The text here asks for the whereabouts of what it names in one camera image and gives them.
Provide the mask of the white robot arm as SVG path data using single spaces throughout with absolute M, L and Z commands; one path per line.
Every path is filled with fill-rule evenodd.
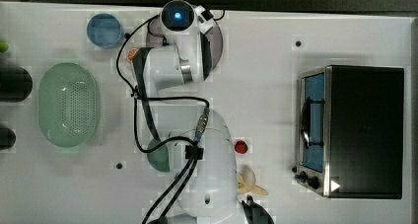
M 219 26 L 202 6 L 168 2 L 153 22 L 161 45 L 130 51 L 134 114 L 151 133 L 150 165 L 171 176 L 143 224 L 248 224 L 238 200 L 237 162 L 230 131 L 210 103 L 161 91 L 205 81 L 215 68 L 208 33 Z

